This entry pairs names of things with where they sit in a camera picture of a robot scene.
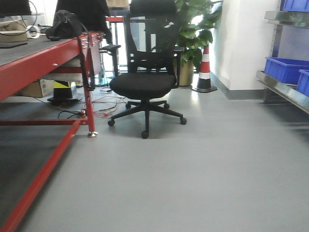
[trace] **wall baseboard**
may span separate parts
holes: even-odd
[[[211,73],[211,81],[229,100],[260,100],[264,97],[264,89],[229,90],[213,73]]]

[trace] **white wall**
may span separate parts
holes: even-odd
[[[57,0],[31,0],[31,2],[35,4],[39,13],[44,13],[46,24],[51,26],[54,20]]]
[[[211,71],[229,90],[263,89],[255,77],[270,54],[274,26],[265,11],[278,10],[278,0],[224,0],[211,53]]]

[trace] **blue plastic bin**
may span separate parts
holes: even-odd
[[[296,90],[309,97],[309,70],[299,70],[300,77]]]
[[[286,84],[297,85],[300,69],[309,70],[309,61],[266,57],[265,73]]]
[[[309,12],[309,0],[285,0],[283,10]]]

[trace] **chair base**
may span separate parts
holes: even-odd
[[[166,115],[172,115],[180,118],[180,123],[181,124],[186,124],[187,119],[183,117],[182,114],[172,111],[169,109],[169,104],[167,101],[156,101],[156,102],[150,102],[149,100],[142,100],[140,102],[135,102],[135,101],[128,101],[126,104],[126,111],[120,112],[116,115],[113,115],[111,119],[108,121],[109,126],[113,126],[115,124],[115,119],[124,117],[127,115],[131,115],[140,111],[145,112],[145,130],[141,133],[141,137],[143,139],[148,138],[149,136],[149,112],[150,111],[156,111],[159,113],[163,113]]]

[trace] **tape roll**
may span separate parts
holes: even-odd
[[[37,26],[30,25],[27,27],[26,33],[28,38],[37,39],[40,36],[40,28],[38,28]]]

